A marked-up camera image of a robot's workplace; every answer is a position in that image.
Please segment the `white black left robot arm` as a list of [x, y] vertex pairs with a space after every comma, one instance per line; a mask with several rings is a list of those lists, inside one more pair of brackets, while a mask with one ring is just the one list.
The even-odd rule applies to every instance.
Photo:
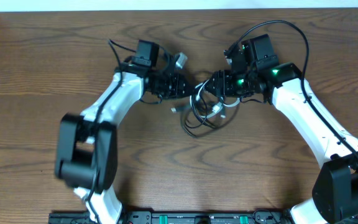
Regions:
[[95, 223], [118, 223], [123, 205], [112, 183], [117, 172], [117, 128], [145, 93], [160, 101], [185, 98], [194, 90], [178, 71], [187, 57], [170, 54], [155, 42], [140, 40], [118, 60], [111, 84], [80, 114], [60, 121], [55, 176], [84, 201]]

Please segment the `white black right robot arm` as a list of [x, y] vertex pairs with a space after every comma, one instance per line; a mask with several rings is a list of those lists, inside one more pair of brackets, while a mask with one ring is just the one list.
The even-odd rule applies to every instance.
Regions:
[[345, 223], [358, 216], [358, 139], [339, 124], [313, 93], [303, 72], [280, 63], [267, 34], [225, 51], [230, 70], [220, 70], [204, 90], [239, 100], [260, 93], [284, 114], [312, 150], [320, 172], [312, 198], [287, 211], [289, 223]]

